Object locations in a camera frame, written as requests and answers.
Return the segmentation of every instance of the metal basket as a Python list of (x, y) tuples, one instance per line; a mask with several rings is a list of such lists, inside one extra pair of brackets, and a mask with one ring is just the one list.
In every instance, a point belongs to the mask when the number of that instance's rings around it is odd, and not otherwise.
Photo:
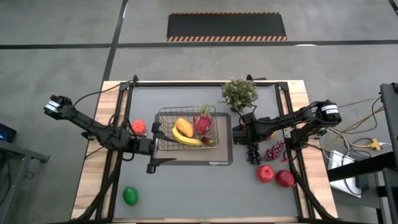
[[(173, 139), (172, 129), (178, 118), (186, 119), (189, 123), (193, 125), (193, 117), (199, 117), (201, 106), (184, 106), (184, 107), (172, 107), (172, 108), (162, 108), (159, 111), (159, 122), (160, 130), (164, 134)], [(217, 130), (217, 117), (216, 108), (214, 106), (209, 106), (209, 115), (211, 118), (211, 128), (205, 134), (195, 134), (192, 138), (201, 139), (202, 137), (208, 137), (216, 142), (216, 146), (207, 146), (205, 144), (201, 146), (188, 146), (180, 144), (177, 142), (166, 141), (159, 139), (160, 151), (177, 151), (177, 150), (191, 150), (191, 149), (211, 149), (218, 145), (218, 130)]]

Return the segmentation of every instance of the potted plant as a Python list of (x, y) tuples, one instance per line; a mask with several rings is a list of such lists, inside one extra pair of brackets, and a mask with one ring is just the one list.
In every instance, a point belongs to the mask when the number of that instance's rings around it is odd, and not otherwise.
[(251, 108), (251, 103), (259, 98), (257, 88), (252, 80), (231, 78), (223, 86), (223, 102), (231, 105), (231, 110), (241, 112), (243, 108)]

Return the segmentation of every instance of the banana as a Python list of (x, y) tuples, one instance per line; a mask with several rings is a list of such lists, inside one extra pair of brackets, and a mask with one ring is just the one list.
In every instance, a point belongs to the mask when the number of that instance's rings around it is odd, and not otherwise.
[(185, 136), (182, 136), (179, 131), (177, 130), (177, 127), (173, 127), (173, 137), (175, 140), (177, 140), (181, 144), (186, 144), (189, 146), (201, 146), (203, 143), (201, 140), (198, 139), (192, 139), (192, 138), (187, 138)]

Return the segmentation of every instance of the gray tabletop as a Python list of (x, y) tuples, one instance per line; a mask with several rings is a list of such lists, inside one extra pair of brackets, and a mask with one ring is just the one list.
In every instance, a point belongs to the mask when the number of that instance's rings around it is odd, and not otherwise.
[[(259, 86), (258, 92), (260, 98), (255, 102), (258, 105), (256, 116), (278, 116), (274, 86)], [(134, 88), (132, 94), (130, 119), (141, 119), (151, 125), (163, 107), (208, 103), (215, 106), (218, 113), (228, 113), (232, 127), (238, 125), (238, 115), (232, 113), (228, 105), (220, 103), (221, 100), (219, 86), (138, 87)], [(283, 133), (278, 131), (274, 139), (260, 143), (262, 155), (282, 139)], [(268, 184), (258, 181), (257, 167), (246, 160), (247, 147), (232, 147), (233, 162), (227, 166), (169, 164), (158, 167), (156, 173), (150, 175), (146, 174), (146, 164), (149, 161), (147, 156), (136, 155), (132, 162), (123, 162), (114, 217), (296, 217), (293, 188), (282, 188), (275, 181)], [(288, 164), (281, 163), (280, 159), (262, 164), (272, 166), (275, 172), (288, 170)], [(139, 192), (135, 206), (128, 206), (123, 200), (122, 192), (127, 186), (134, 187)]]

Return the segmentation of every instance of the red tomato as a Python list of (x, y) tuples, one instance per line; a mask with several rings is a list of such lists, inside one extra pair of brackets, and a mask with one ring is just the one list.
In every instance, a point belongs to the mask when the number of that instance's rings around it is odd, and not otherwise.
[(274, 179), (275, 173), (272, 167), (263, 165), (259, 166), (257, 169), (257, 178), (263, 182), (263, 183), (268, 183), (271, 182)]
[(145, 134), (145, 129), (146, 129), (145, 122), (141, 120), (135, 120), (131, 124), (131, 128), (136, 134)]

